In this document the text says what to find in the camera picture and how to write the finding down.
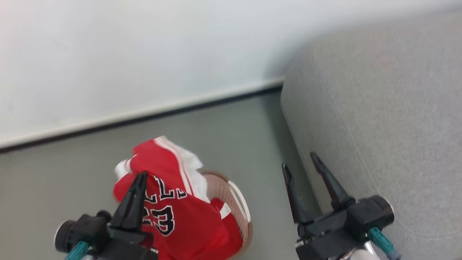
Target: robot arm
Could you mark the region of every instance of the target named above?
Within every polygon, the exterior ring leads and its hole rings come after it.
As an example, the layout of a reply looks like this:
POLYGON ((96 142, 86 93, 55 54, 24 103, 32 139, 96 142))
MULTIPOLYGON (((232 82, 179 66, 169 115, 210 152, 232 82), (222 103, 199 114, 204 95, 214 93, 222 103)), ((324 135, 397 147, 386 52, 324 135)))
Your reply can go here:
MULTIPOLYGON (((296 194, 289 168, 285 163, 282 164, 294 223, 298 224, 299 239, 295 246, 299 259, 344 260, 351 252, 372 241, 390 260, 399 260, 401 255, 381 232, 395 220, 393 208, 388 201, 379 195, 357 201, 348 195, 316 153, 310 155, 316 171, 328 188, 334 211, 316 219, 307 212, 296 194)), ((354 255, 355 258, 366 257, 361 251, 354 255)))
POLYGON ((350 256, 350 260, 380 260, 376 254, 364 249, 358 249, 350 256))
POLYGON ((147 173, 136 176, 125 198, 111 216, 101 210, 96 216, 83 214, 64 222, 56 232, 56 250, 66 260, 157 260, 153 237, 141 231, 147 173))

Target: laundry basket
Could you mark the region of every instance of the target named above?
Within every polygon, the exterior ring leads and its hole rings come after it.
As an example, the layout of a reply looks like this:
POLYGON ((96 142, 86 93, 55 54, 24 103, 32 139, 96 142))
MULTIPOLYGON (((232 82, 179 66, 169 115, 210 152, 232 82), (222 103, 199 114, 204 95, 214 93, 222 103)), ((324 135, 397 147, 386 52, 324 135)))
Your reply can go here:
POLYGON ((252 222, 247 203, 238 187, 226 176, 208 170, 201 170, 201 174, 207 180, 207 197, 209 199, 219 198, 228 204, 236 219, 243 243, 241 249, 233 257, 239 256, 249 247, 252 240, 252 222))

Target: baseboard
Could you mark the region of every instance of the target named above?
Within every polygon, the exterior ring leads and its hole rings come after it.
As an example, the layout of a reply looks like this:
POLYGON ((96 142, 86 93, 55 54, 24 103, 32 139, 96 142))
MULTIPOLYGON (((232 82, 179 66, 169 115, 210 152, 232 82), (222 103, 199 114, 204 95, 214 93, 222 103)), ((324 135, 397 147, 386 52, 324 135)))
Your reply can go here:
POLYGON ((206 96, 179 100, 164 104, 162 106, 152 106, 141 110, 129 111, 123 114, 116 114, 109 117, 90 120, 79 124, 68 125, 37 132, 30 135, 19 136, 7 140, 0 140, 0 153, 6 153, 18 149, 24 149, 40 144, 63 140, 75 136, 81 136, 98 131, 108 130, 129 124, 135 124, 156 118, 171 116, 214 105, 229 103, 232 101, 246 99, 257 95, 280 91, 284 78, 268 80, 263 83, 249 84, 233 88, 231 90, 210 93, 206 96))

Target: black mount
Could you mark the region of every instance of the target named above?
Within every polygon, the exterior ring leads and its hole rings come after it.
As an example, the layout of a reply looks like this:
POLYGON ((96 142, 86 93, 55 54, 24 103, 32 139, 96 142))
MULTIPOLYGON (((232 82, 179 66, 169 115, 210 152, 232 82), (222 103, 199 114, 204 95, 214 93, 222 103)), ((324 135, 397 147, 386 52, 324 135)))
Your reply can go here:
POLYGON ((113 216, 100 210, 95 217, 83 214, 64 222, 56 233, 56 250, 69 253, 84 241, 90 245, 88 254, 101 260, 157 260, 152 234, 141 231, 146 179, 146 172, 136 176, 113 216))
POLYGON ((356 201, 348 195, 316 153, 310 153, 316 171, 322 176, 332 199, 334 211, 314 218, 294 188, 294 178, 283 163, 282 171, 292 209, 298 224, 296 251, 300 260, 327 260, 341 257, 369 241, 371 228, 390 225, 395 220, 391 205, 375 195, 356 201))

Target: white fabric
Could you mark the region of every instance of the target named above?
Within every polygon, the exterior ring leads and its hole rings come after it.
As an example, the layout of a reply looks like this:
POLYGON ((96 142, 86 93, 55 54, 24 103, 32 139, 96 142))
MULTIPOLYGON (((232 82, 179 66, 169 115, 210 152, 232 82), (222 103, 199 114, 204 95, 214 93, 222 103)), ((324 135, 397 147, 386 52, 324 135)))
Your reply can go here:
POLYGON ((228 206, 228 204, 225 203, 223 204, 223 207, 220 210, 221 219, 224 219, 229 214, 231 214, 231 208, 228 206))
MULTIPOLYGON (((170 142, 164 136, 155 138, 153 141, 158 146, 169 150, 175 155, 180 167, 180 174, 183 179, 185 191, 188 194, 194 195, 196 198, 210 203, 210 200, 207 197, 207 180, 197 171, 202 168, 202 162, 199 158, 190 151, 170 142)), ((130 161, 131 159, 123 160, 115 167, 114 172, 119 180, 127 173, 131 172, 130 161)))

